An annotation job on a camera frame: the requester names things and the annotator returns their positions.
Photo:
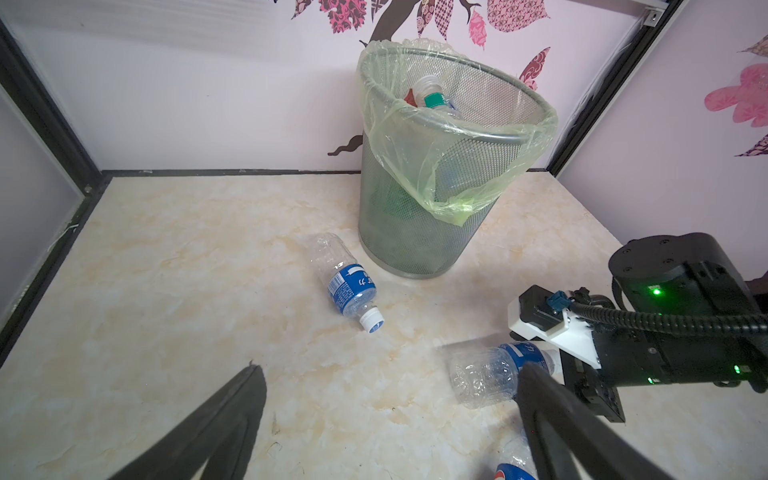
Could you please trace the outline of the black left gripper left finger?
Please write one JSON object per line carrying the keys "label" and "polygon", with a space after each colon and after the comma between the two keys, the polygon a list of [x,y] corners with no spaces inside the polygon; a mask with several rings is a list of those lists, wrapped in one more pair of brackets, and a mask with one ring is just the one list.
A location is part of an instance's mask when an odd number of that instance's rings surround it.
{"label": "black left gripper left finger", "polygon": [[114,479],[242,479],[267,400],[263,369],[250,364]]}

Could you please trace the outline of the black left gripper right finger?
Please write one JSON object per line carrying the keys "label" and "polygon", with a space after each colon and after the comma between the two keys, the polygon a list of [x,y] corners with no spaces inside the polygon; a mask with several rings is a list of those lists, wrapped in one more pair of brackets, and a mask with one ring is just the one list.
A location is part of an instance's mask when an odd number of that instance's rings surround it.
{"label": "black left gripper right finger", "polygon": [[540,479],[670,477],[537,365],[520,371],[516,402]]}

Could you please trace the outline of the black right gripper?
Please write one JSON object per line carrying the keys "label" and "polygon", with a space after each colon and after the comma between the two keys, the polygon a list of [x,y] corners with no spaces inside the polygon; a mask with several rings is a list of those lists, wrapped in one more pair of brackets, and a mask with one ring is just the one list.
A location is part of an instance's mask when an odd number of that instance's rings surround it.
{"label": "black right gripper", "polygon": [[735,388],[747,382],[757,393],[767,391],[767,355],[747,338],[627,329],[594,332],[592,338],[599,367],[560,352],[565,387],[610,422],[625,421],[620,387],[712,383]]}

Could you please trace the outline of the clear bottle blue label front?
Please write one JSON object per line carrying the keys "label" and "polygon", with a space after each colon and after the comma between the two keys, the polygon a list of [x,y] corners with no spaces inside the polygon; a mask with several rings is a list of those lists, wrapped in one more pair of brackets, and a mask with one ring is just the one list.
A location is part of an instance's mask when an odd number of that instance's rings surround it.
{"label": "clear bottle blue label front", "polygon": [[522,433],[514,433],[497,442],[494,479],[536,480],[536,467],[528,441]]}

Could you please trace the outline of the clear bottle blue label white cap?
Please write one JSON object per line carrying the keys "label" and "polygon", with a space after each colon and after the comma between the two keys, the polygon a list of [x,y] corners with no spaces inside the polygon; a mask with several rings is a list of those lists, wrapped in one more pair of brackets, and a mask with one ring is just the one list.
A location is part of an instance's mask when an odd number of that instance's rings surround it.
{"label": "clear bottle blue label white cap", "polygon": [[557,348],[507,334],[449,343],[438,352],[454,399],[469,409],[515,400],[520,373],[528,364],[555,378],[562,376]]}

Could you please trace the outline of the clear bottle flower label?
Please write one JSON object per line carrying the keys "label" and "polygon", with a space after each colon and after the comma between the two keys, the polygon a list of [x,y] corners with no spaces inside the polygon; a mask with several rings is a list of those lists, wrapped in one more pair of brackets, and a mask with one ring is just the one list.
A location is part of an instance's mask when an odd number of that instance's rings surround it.
{"label": "clear bottle flower label", "polygon": [[425,75],[419,78],[411,90],[417,107],[440,111],[455,119],[462,118],[460,112],[446,96],[443,83],[436,75]]}

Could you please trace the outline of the red gold label bottle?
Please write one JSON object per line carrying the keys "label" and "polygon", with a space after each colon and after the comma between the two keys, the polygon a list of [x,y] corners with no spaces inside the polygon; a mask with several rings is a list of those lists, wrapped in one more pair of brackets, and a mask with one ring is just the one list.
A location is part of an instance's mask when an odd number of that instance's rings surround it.
{"label": "red gold label bottle", "polygon": [[405,98],[404,98],[404,101],[405,101],[407,104],[409,104],[410,106],[412,106],[412,107],[415,107],[415,108],[417,108],[417,107],[418,107],[418,105],[417,105],[417,103],[416,103],[416,100],[415,100],[414,92],[413,92],[413,90],[412,90],[412,89],[409,89],[409,90],[408,90],[408,92],[407,92],[407,95],[406,95],[406,96],[405,96]]}

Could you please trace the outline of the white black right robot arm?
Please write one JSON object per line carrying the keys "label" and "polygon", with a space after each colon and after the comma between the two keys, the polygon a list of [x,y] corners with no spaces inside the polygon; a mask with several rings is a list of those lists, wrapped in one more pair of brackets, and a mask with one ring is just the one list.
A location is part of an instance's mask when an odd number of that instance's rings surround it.
{"label": "white black right robot arm", "polygon": [[566,313],[586,322],[598,367],[564,355],[567,388],[625,420],[621,387],[747,383],[767,390],[767,293],[753,292],[709,234],[628,242],[609,260],[611,298],[580,288]]}

